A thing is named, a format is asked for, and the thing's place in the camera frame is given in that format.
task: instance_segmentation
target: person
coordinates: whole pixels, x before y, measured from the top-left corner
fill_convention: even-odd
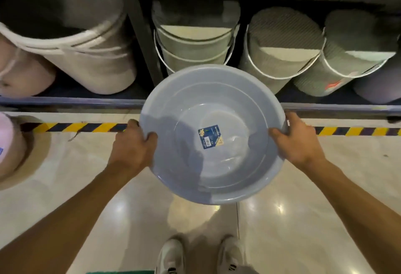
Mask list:
[[[349,180],[329,162],[315,130],[295,113],[286,114],[289,134],[269,129],[280,153],[323,192],[349,235],[377,274],[401,273],[401,216]],[[67,272],[110,199],[151,165],[158,136],[144,138],[138,122],[115,137],[108,164],[83,190],[0,250],[2,274]],[[226,238],[218,274],[247,269],[239,240]],[[156,274],[184,274],[184,249],[176,239],[162,247]]]

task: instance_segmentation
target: pink container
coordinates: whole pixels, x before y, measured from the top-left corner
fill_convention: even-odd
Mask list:
[[[50,63],[17,48],[0,35],[0,95],[9,98],[37,95],[47,89],[55,77]]]
[[[27,142],[18,125],[0,113],[0,178],[13,173],[27,151]]]

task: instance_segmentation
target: beige marble floor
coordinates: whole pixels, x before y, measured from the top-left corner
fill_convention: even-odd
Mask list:
[[[28,121],[126,122],[137,113],[18,114]],[[385,126],[383,121],[318,121],[311,125]],[[106,165],[114,134],[35,134],[28,159],[0,183],[0,247],[87,185]],[[322,137],[330,160],[401,213],[401,138]],[[153,269],[163,242],[186,238],[188,273],[214,272],[226,234],[240,236],[261,274],[373,274],[321,192],[286,163],[272,183],[237,205],[197,205],[173,195],[149,170],[108,204],[68,274]]]

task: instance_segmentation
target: green mat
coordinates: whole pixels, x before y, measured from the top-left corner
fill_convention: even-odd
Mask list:
[[[125,271],[125,272],[89,272],[86,274],[153,274],[152,270],[143,270],[143,271]]]

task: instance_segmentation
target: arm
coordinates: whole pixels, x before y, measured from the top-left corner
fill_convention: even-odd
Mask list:
[[[152,162],[157,135],[137,121],[115,137],[107,167],[75,196],[0,250],[2,274],[67,272],[113,196]]]
[[[323,192],[377,274],[401,273],[401,216],[326,160],[315,129],[287,114],[289,135],[269,129],[280,152]]]

